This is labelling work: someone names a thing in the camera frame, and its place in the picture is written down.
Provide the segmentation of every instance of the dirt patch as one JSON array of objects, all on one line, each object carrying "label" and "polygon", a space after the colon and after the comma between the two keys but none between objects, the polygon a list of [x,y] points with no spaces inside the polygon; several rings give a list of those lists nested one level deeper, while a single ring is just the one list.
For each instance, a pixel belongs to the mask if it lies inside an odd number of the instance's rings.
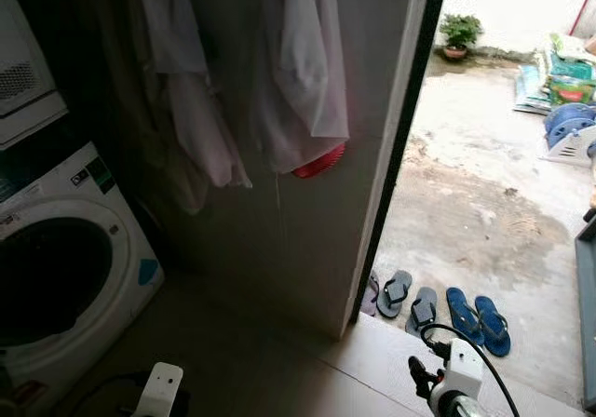
[{"label": "dirt patch", "polygon": [[494,276],[500,288],[548,280],[545,257],[570,237],[514,186],[481,179],[427,156],[412,137],[394,193],[395,230],[406,249],[417,249],[461,268]]},{"label": "dirt patch", "polygon": [[519,63],[504,59],[492,59],[483,56],[468,56],[462,61],[447,61],[441,56],[442,51],[431,54],[428,59],[426,77],[439,77],[447,73],[463,74],[473,68],[517,69]]}]

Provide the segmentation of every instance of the white towel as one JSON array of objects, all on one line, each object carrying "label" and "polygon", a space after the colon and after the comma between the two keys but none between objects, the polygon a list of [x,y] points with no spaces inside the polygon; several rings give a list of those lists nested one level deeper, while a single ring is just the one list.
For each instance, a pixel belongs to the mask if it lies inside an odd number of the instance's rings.
[{"label": "white towel", "polygon": [[209,95],[209,72],[189,0],[142,0],[156,71],[168,78],[176,135],[218,186],[251,187],[236,144]]},{"label": "white towel", "polygon": [[349,138],[337,0],[261,0],[251,121],[273,170],[299,168]]}]

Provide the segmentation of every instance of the white appliance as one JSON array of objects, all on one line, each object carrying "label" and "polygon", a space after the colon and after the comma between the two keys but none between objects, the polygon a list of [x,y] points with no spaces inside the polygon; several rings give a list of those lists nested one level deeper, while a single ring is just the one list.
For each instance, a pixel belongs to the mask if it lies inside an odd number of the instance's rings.
[{"label": "white appliance", "polygon": [[0,150],[61,117],[66,105],[17,0],[0,0]]},{"label": "white appliance", "polygon": [[0,389],[26,415],[66,393],[164,279],[94,145],[62,121],[0,153]]}]

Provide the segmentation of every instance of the power cord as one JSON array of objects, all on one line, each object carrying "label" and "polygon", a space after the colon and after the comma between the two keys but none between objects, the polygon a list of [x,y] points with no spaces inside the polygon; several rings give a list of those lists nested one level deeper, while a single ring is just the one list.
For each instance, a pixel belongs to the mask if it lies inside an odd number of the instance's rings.
[{"label": "power cord", "polygon": [[139,387],[144,387],[149,380],[149,375],[151,372],[148,371],[141,371],[141,372],[133,372],[133,373],[122,373],[118,375],[114,375],[112,377],[108,377],[95,386],[93,389],[88,391],[84,394],[81,398],[78,399],[76,404],[74,405],[73,409],[71,410],[69,417],[75,417],[76,414],[81,410],[83,405],[87,403],[93,396],[95,396],[98,392],[100,392],[105,386],[111,383],[129,380],[135,383],[135,385]]},{"label": "power cord", "polygon": [[482,349],[480,349],[472,340],[470,340],[468,338],[468,336],[466,336],[464,333],[462,333],[458,329],[454,329],[453,327],[449,327],[444,324],[429,324],[429,325],[425,326],[422,329],[422,331],[420,332],[420,338],[422,339],[424,344],[427,345],[427,347],[429,349],[431,349],[432,351],[435,351],[438,355],[440,355],[441,357],[443,357],[445,359],[447,359],[447,357],[449,356],[449,353],[446,354],[447,356],[443,356],[445,354],[446,344],[445,343],[435,343],[427,338],[428,331],[432,330],[432,329],[448,330],[452,333],[455,333],[458,338],[461,338],[466,343],[471,345],[472,348],[476,351],[476,353],[482,358],[482,361],[484,361],[484,363],[488,367],[489,371],[493,374],[494,379],[498,383],[499,387],[501,388],[501,391],[503,392],[503,395],[507,399],[507,403],[509,404],[509,407],[511,408],[511,412],[513,412],[513,415],[515,417],[520,417],[520,413],[518,412],[518,409],[515,406],[515,403],[513,402],[513,398],[511,398],[511,394],[509,393],[507,387],[503,383],[503,380],[501,380],[501,377],[499,376],[498,372],[494,368],[493,363],[491,363],[491,360],[488,359],[488,357],[484,354],[484,352],[482,352]]}]

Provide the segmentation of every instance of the sandal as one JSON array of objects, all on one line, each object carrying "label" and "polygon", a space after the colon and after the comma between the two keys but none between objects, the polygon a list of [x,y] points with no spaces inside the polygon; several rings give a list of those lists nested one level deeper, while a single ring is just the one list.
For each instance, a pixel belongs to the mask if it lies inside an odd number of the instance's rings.
[{"label": "sandal", "polygon": [[364,290],[364,296],[362,297],[362,304],[360,305],[360,311],[367,315],[376,315],[376,300],[379,297],[379,277],[376,275],[374,270],[371,271],[369,276],[369,282]]},{"label": "sandal", "polygon": [[454,327],[464,333],[476,345],[484,344],[481,319],[472,307],[467,304],[466,295],[461,289],[447,289],[447,305],[451,313]]},{"label": "sandal", "polygon": [[376,300],[376,308],[384,317],[394,318],[400,314],[401,303],[408,297],[412,276],[405,271],[397,271],[383,287]]},{"label": "sandal", "polygon": [[437,319],[437,293],[429,287],[418,290],[415,301],[412,303],[412,313],[406,322],[406,331],[420,338],[420,330]]},{"label": "sandal", "polygon": [[475,304],[484,334],[484,346],[494,356],[507,355],[511,351],[507,320],[496,311],[493,301],[486,296],[478,296]]}]

